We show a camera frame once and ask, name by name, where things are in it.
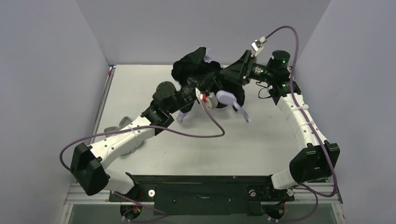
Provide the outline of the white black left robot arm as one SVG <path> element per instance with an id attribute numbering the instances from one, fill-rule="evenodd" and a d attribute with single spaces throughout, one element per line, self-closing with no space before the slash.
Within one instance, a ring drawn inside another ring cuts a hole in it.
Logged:
<path id="1" fill-rule="evenodd" d="M 106 133 L 106 137 L 86 145 L 81 140 L 75 146 L 70 172 L 88 196 L 102 190 L 128 193 L 134 186 L 130 174 L 118 175 L 107 170 L 112 162 L 137 147 L 144 140 L 157 136 L 174 121 L 172 114 L 192 105 L 207 102 L 215 83 L 215 73 L 189 77 L 176 90 L 172 82 L 161 82 L 152 96 L 150 106 L 135 120 L 121 124 L 120 130 Z"/>

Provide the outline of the black and lilac folding umbrella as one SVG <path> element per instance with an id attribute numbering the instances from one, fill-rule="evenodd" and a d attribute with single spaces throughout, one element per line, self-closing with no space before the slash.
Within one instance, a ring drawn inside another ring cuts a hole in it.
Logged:
<path id="1" fill-rule="evenodd" d="M 221 64 L 213 60 L 210 56 L 210 49 L 199 47 L 195 51 L 183 56 L 173 63 L 171 76 L 184 87 L 188 84 L 198 82 L 204 90 L 213 92 L 226 91 L 235 96 L 236 102 L 232 104 L 235 112 L 242 114 L 246 122 L 250 122 L 250 117 L 242 106 L 245 103 L 245 91 L 242 86 L 225 80 L 219 72 L 224 68 Z"/>

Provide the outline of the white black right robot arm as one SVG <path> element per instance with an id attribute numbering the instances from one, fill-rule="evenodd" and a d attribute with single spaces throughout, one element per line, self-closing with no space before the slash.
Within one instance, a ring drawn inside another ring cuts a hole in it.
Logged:
<path id="1" fill-rule="evenodd" d="M 276 50 L 268 63 L 261 65 L 247 50 L 239 60 L 220 71 L 225 80 L 238 85 L 247 85 L 250 80 L 266 82 L 270 86 L 270 97 L 294 133 L 301 151 L 289 162 L 288 168 L 271 176 L 272 185 L 278 190 L 332 176 L 340 153 L 338 144 L 328 141 L 309 114 L 309 106 L 290 76 L 289 59 L 288 52 Z"/>

